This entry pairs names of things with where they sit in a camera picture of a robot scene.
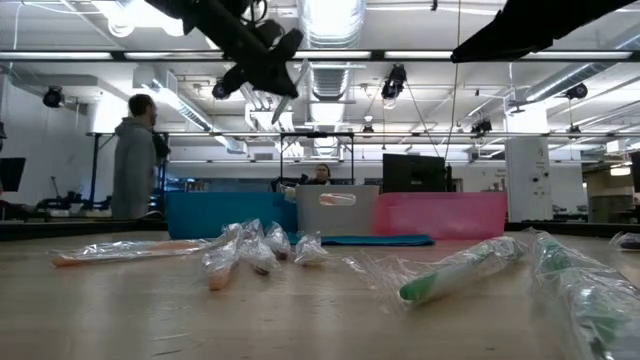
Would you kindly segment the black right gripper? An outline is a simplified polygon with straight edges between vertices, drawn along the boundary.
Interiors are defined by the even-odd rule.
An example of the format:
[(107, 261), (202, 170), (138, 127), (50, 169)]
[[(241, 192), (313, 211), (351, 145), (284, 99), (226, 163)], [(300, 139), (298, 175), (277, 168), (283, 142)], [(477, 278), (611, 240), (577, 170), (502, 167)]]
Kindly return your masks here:
[(538, 52), (586, 24), (628, 5), (628, 0), (555, 0), (550, 34), (544, 0), (507, 0), (494, 19), (456, 47), (453, 63), (513, 61)]

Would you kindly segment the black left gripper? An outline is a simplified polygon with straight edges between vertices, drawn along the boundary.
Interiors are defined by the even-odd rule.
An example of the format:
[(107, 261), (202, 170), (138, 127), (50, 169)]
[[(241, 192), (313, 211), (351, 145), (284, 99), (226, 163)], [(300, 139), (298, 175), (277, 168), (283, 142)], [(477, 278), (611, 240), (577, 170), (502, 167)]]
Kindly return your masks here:
[(216, 81), (212, 95), (227, 98), (249, 83), (257, 90), (298, 97), (286, 63), (298, 51), (304, 34), (297, 28), (286, 31), (271, 19), (243, 23), (244, 11), (253, 4), (254, 0), (191, 0), (194, 14), (189, 24), (235, 63)]

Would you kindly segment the white hanging light fixture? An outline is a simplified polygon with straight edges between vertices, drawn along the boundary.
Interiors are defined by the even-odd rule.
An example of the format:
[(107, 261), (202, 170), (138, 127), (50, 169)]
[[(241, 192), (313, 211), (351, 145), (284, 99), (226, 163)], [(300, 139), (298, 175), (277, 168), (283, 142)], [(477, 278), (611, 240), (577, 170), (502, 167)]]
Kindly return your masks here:
[(273, 123), (274, 112), (258, 111), (247, 108), (244, 118), (247, 125), (258, 132), (294, 132), (293, 113), (284, 111), (280, 114), (278, 120)]

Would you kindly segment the person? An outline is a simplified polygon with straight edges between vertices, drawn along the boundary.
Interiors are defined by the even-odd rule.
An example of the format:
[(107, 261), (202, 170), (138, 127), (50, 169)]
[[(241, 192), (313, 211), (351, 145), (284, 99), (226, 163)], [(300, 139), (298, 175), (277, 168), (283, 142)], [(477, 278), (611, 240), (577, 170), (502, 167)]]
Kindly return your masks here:
[(325, 163), (317, 164), (315, 167), (315, 176), (313, 178), (302, 177), (299, 181), (300, 185), (331, 185), (331, 170)]
[(170, 150), (154, 134), (157, 107), (151, 96), (136, 94), (128, 100), (129, 114), (115, 128), (112, 216), (135, 220), (145, 216), (155, 186), (155, 166)]

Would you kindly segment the black overhead rig bar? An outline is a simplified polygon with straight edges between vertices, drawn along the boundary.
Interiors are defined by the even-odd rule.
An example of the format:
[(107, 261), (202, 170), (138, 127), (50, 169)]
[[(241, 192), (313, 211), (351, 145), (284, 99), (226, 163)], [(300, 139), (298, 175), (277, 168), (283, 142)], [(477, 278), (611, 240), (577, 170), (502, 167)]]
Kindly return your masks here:
[[(303, 50), (295, 61), (312, 62), (448, 62), (445, 50)], [(218, 50), (176, 51), (71, 51), (0, 50), (0, 62), (224, 62)], [(528, 54), (522, 62), (640, 63), (640, 51), (543, 51)]]

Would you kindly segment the teal plastic bin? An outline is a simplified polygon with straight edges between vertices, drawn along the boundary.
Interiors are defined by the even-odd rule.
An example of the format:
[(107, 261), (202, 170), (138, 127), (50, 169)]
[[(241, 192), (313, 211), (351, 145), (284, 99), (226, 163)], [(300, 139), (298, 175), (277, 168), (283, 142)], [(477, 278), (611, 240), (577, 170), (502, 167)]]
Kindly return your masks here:
[(259, 219), (285, 231), (298, 231), (296, 204), (271, 192), (171, 192), (166, 195), (165, 218), (173, 239), (216, 238), (223, 227)]

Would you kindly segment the white plastic bin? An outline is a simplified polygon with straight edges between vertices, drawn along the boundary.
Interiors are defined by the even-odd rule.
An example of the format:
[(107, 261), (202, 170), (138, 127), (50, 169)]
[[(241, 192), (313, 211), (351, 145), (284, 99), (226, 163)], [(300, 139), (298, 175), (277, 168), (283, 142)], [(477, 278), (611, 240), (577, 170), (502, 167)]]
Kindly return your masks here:
[[(296, 188), (298, 230), (328, 236), (369, 236), (373, 231), (374, 210), (379, 196), (375, 185), (301, 185)], [(357, 198), (353, 206), (323, 206), (322, 193), (350, 193)]]

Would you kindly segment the black monitor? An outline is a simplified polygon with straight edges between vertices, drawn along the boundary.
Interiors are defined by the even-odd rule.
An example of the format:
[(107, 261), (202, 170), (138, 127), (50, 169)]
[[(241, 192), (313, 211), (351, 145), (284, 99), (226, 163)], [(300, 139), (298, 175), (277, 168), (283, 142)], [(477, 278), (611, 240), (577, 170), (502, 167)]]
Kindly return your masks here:
[(384, 154), (382, 192), (444, 192), (445, 161), (441, 157)]

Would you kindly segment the purple wrapped toothbrush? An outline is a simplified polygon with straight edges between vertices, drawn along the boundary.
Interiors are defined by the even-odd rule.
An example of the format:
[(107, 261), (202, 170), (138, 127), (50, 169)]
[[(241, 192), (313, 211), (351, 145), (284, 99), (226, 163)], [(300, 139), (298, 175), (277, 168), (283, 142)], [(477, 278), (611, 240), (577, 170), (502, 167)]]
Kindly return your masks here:
[(278, 260), (287, 260), (291, 253), (291, 244), (287, 232), (277, 222), (272, 222), (264, 238)]
[(239, 245), (240, 257), (248, 262), (260, 275), (269, 275), (281, 269), (279, 261), (265, 242), (265, 235), (259, 219), (242, 224), (242, 239)]

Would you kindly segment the teal bin lid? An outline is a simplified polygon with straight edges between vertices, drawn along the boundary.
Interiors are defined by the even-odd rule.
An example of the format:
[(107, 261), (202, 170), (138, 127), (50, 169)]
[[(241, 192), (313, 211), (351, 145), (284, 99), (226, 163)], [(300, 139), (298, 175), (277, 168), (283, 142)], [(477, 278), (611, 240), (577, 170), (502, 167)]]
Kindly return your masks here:
[(322, 237), (323, 245), (330, 246), (431, 246), (435, 241), (428, 235), (400, 236), (328, 236)]

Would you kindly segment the pink plastic bin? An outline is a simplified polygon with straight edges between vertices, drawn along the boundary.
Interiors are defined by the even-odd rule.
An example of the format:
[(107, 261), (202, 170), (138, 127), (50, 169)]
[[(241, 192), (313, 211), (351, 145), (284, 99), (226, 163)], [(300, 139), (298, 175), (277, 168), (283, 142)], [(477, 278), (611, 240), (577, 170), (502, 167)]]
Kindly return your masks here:
[(427, 235), (434, 240), (485, 240), (504, 234), (504, 192), (384, 193), (373, 232), (379, 236)]

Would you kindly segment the black workbench equipment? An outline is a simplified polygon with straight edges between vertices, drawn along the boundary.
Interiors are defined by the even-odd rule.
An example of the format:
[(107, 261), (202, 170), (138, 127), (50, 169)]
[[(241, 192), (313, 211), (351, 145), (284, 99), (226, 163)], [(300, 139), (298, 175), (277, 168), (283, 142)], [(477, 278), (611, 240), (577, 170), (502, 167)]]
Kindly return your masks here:
[(102, 201), (92, 202), (84, 199), (81, 193), (69, 191), (64, 197), (41, 200), (35, 210), (54, 218), (102, 218), (111, 216), (111, 203), (111, 195)]

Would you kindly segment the silver ceiling duct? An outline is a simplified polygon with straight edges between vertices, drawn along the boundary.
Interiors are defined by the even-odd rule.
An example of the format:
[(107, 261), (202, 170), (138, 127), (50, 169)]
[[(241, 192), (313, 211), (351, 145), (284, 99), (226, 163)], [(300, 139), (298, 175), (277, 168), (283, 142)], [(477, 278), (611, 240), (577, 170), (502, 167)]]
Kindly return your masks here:
[[(355, 48), (360, 40), (367, 0), (296, 0), (304, 46), (316, 50)], [(320, 132), (335, 132), (343, 120), (351, 70), (347, 62), (313, 63), (309, 119)]]

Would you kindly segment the black metal stand frame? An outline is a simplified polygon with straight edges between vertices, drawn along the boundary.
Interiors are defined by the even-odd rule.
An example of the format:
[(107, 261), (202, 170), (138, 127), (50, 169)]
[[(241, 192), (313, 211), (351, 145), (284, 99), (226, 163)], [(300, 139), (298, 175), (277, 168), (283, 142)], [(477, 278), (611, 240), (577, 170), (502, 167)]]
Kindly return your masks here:
[(280, 145), (280, 157), (279, 157), (279, 176), (277, 177), (277, 183), (281, 184), (284, 180), (284, 140), (289, 137), (298, 139), (304, 137), (307, 139), (323, 139), (333, 137), (337, 140), (341, 138), (348, 138), (350, 143), (347, 145), (347, 149), (351, 153), (350, 169), (351, 169), (351, 184), (356, 184), (355, 179), (355, 134), (353, 132), (323, 132), (323, 131), (307, 131), (307, 132), (278, 132), (276, 137), (279, 139)]

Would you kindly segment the black horizontal ceiling rail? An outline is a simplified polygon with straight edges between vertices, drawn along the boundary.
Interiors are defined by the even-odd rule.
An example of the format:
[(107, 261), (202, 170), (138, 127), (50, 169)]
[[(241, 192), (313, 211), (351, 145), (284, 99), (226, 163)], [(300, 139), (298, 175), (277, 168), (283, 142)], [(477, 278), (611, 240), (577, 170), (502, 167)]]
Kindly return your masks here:
[[(234, 137), (234, 138), (277, 138), (278, 132), (168, 132), (162, 133), (169, 137)], [(640, 138), (640, 132), (544, 132), (544, 133), (517, 133), (517, 132), (489, 132), (478, 136), (471, 132), (353, 132), (355, 138)]]

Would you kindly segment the black aluminium table frame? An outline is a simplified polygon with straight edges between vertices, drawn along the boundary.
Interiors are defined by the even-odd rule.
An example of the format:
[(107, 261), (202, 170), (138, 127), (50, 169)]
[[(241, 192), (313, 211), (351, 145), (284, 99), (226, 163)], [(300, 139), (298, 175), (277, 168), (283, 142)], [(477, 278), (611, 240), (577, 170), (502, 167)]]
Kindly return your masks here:
[[(506, 232), (515, 232), (527, 228), (535, 228), (552, 234), (582, 237), (612, 237), (618, 232), (640, 233), (639, 224), (566, 223), (552, 221), (508, 222), (505, 224), (504, 230)], [(2, 222), (0, 223), (0, 241), (167, 230), (167, 223), (159, 221)]]

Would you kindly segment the dark wall monitor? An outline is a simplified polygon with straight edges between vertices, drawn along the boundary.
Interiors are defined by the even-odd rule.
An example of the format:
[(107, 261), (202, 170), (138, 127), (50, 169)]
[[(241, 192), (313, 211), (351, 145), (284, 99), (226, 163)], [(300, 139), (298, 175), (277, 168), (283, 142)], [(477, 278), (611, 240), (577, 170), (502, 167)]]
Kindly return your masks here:
[(1, 192), (19, 191), (25, 165), (25, 158), (0, 158)]

